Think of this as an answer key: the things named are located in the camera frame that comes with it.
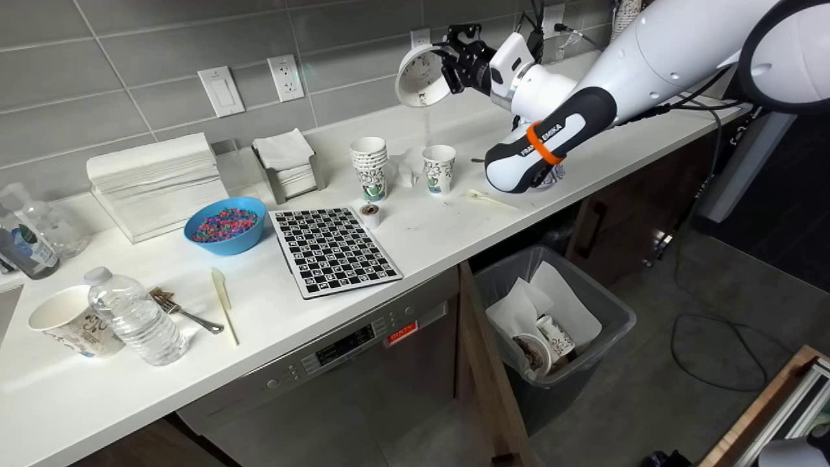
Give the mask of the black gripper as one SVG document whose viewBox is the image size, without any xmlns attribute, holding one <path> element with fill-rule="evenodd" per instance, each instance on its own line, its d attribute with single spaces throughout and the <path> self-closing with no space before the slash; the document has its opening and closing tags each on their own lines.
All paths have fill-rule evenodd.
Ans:
<svg viewBox="0 0 830 467">
<path fill-rule="evenodd" d="M 491 90 L 491 56 L 496 53 L 483 38 L 479 23 L 450 23 L 435 46 L 441 56 L 441 75 L 450 94 L 474 88 Z"/>
</svg>

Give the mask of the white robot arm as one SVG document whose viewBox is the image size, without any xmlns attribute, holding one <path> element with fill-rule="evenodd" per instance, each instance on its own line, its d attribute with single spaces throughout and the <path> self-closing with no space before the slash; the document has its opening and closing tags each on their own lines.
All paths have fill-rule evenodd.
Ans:
<svg viewBox="0 0 830 467">
<path fill-rule="evenodd" d="M 493 49 L 462 42 L 474 31 L 450 25 L 430 53 L 450 94 L 474 88 L 520 118 L 483 156 L 487 183 L 509 193 L 536 188 L 581 142 L 725 68 L 751 104 L 830 109 L 830 0 L 653 0 L 613 38 L 607 70 L 561 94 L 532 71 L 520 34 Z"/>
</svg>

